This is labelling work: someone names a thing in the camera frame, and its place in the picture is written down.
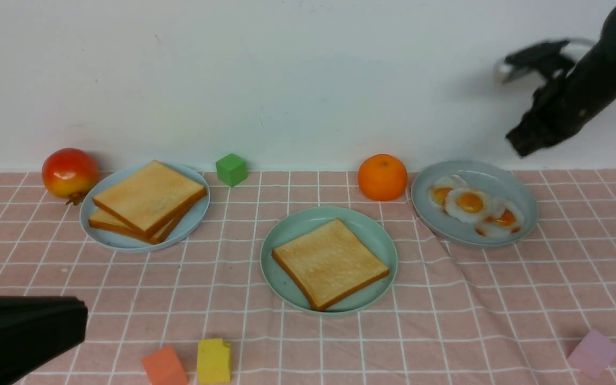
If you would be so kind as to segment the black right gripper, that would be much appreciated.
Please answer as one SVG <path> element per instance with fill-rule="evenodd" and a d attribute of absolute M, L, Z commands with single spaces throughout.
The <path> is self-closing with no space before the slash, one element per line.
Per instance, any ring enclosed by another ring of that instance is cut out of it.
<path fill-rule="evenodd" d="M 596 45 L 566 75 L 546 81 L 506 139 L 521 158 L 578 134 L 616 100 L 616 48 Z"/>

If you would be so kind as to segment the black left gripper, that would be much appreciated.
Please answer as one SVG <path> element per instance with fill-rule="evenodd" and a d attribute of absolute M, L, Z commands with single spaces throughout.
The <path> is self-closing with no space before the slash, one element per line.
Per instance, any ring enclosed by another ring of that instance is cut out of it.
<path fill-rule="evenodd" d="M 88 307 L 75 296 L 0 295 L 0 384 L 13 384 L 86 338 Z"/>

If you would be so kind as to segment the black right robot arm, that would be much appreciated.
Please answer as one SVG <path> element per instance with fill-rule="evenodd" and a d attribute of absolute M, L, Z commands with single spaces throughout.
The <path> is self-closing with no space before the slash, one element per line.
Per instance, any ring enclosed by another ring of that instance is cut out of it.
<path fill-rule="evenodd" d="M 506 134 L 520 158 L 572 138 L 616 100 L 616 7 L 596 42 L 541 41 L 508 54 L 497 66 L 500 83 L 533 72 L 544 83 L 533 92 L 531 108 Z"/>

